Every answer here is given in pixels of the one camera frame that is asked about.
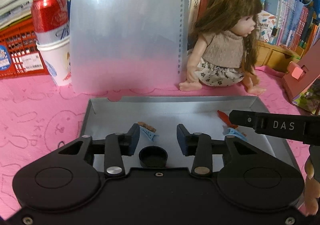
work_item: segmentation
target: doll's head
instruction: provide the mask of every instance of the doll's head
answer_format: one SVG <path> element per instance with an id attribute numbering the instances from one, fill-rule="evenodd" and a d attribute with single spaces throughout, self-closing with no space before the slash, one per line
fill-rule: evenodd
<path id="1" fill-rule="evenodd" d="M 257 60 L 257 14 L 262 10 L 260 0 L 208 0 L 207 10 L 195 23 L 195 33 L 221 33 L 230 30 L 244 37 L 244 69 L 252 72 Z"/>

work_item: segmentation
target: gray tray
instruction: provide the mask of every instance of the gray tray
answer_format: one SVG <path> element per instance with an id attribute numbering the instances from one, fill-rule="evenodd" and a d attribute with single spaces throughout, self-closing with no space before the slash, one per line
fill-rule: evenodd
<path id="1" fill-rule="evenodd" d="M 143 121 L 157 129 L 159 136 L 150 141 L 143 132 L 133 156 L 123 156 L 126 173 L 131 167 L 141 167 L 139 151 L 157 145 L 168 153 L 167 167 L 191 169 L 194 156 L 184 156 L 176 139 L 177 125 L 182 123 L 190 133 L 202 132 L 212 139 L 223 140 L 225 124 L 217 110 L 227 114 L 233 109 L 268 112 L 258 97 L 123 97 L 119 102 L 106 98 L 91 99 L 85 114 L 81 135 L 91 135 L 94 140 L 104 139 L 111 133 L 126 133 L 132 124 Z M 299 170 L 297 162 L 285 139 L 259 135 L 253 129 L 239 127 L 250 144 L 275 156 Z M 213 155 L 213 171 L 223 167 L 222 156 Z M 103 172 L 104 156 L 95 155 L 93 166 Z"/>

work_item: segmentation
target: black round container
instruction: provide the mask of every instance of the black round container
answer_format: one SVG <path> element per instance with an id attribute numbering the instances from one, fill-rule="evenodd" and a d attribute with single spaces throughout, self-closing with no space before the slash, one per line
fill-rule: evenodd
<path id="1" fill-rule="evenodd" d="M 140 164 L 142 167 L 164 168 L 167 164 L 167 152 L 157 146 L 149 146 L 139 152 Z"/>

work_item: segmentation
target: triangular cutout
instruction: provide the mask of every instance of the triangular cutout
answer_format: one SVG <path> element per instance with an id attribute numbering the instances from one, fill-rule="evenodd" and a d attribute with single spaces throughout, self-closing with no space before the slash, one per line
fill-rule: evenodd
<path id="1" fill-rule="evenodd" d="M 256 155 L 257 152 L 253 151 L 252 149 L 246 147 L 244 144 L 240 142 L 234 142 L 234 145 L 241 156 L 246 156 L 246 155 Z"/>
<path id="2" fill-rule="evenodd" d="M 73 145 L 68 146 L 67 148 L 61 150 L 59 152 L 60 155 L 77 155 L 80 151 L 80 148 L 83 144 L 83 141 L 78 141 Z"/>

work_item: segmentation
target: red soda can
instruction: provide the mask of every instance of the red soda can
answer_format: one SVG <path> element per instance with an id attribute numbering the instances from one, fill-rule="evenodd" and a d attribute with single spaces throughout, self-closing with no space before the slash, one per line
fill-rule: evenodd
<path id="1" fill-rule="evenodd" d="M 69 35 L 67 0 L 33 0 L 31 14 L 39 44 L 57 42 Z"/>

